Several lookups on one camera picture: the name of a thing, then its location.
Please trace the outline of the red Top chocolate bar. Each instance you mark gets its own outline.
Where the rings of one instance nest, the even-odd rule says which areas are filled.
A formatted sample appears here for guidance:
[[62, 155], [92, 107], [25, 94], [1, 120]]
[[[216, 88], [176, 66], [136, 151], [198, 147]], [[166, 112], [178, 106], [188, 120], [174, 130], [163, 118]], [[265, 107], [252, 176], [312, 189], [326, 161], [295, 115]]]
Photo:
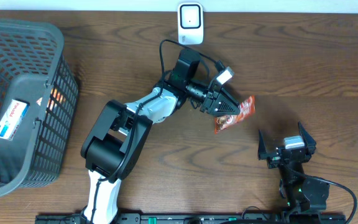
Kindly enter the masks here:
[[255, 113], [255, 96], [250, 96], [239, 105], [238, 115], [225, 115], [214, 119], [214, 133], [227, 129], [237, 123], [242, 122]]

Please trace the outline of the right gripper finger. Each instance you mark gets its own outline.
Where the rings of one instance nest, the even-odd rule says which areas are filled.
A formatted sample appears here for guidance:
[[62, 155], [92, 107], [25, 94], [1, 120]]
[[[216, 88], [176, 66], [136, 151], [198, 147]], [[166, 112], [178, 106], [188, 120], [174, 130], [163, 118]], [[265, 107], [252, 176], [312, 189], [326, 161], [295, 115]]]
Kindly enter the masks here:
[[316, 150], [316, 141], [311, 137], [311, 135], [306, 131], [301, 122], [298, 122], [298, 129], [300, 136], [302, 137], [305, 147], [308, 150], [309, 154], [314, 154]]
[[267, 159], [267, 151], [266, 151], [265, 142], [261, 130], [259, 130], [259, 146], [258, 146], [257, 153], [258, 153], [258, 160]]

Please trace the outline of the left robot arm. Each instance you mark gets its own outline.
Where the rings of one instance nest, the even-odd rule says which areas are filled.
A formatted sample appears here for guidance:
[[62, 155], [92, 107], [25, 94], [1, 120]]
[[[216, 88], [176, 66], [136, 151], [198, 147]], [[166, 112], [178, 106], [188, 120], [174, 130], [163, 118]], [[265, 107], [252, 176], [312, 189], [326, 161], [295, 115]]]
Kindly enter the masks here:
[[183, 49], [175, 67], [162, 70], [148, 95], [126, 104], [111, 100], [104, 106], [81, 148], [91, 181], [82, 223], [114, 221], [121, 182], [134, 168], [151, 127], [179, 110], [186, 100], [214, 117], [240, 113], [238, 101], [223, 87], [234, 76], [230, 67], [217, 61], [218, 74], [208, 84], [194, 79], [202, 58], [195, 50]]

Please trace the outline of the small orange snack packet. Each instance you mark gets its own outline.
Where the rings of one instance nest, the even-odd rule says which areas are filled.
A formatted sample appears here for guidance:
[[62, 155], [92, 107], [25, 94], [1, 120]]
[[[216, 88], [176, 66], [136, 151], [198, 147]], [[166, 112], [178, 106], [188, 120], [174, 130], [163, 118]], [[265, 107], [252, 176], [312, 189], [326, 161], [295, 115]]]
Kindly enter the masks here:
[[48, 109], [53, 111], [53, 109], [56, 108], [57, 103], [60, 103], [60, 104], [65, 103], [66, 98], [56, 88], [51, 90], [51, 94], [52, 94], [52, 99], [48, 101]]

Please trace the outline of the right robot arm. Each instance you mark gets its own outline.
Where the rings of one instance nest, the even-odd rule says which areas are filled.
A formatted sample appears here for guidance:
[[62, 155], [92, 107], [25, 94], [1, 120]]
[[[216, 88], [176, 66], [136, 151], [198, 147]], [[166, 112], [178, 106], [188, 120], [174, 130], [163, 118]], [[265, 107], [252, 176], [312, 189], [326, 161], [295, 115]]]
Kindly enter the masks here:
[[259, 131], [258, 159], [267, 161], [269, 169], [280, 172], [280, 195], [287, 199], [288, 208], [281, 212], [282, 222], [319, 222], [319, 212], [327, 207], [329, 185], [307, 177], [303, 164], [309, 162], [316, 150], [316, 141], [298, 123], [299, 135], [283, 139], [283, 145], [268, 151]]

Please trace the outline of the white Panadol medicine box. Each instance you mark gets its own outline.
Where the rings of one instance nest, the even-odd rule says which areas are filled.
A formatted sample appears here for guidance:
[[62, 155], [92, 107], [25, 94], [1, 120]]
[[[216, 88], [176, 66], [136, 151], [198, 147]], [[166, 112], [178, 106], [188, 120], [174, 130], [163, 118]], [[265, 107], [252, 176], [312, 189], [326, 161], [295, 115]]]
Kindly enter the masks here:
[[12, 141], [25, 114], [29, 108], [28, 103], [12, 100], [0, 120], [0, 138]]

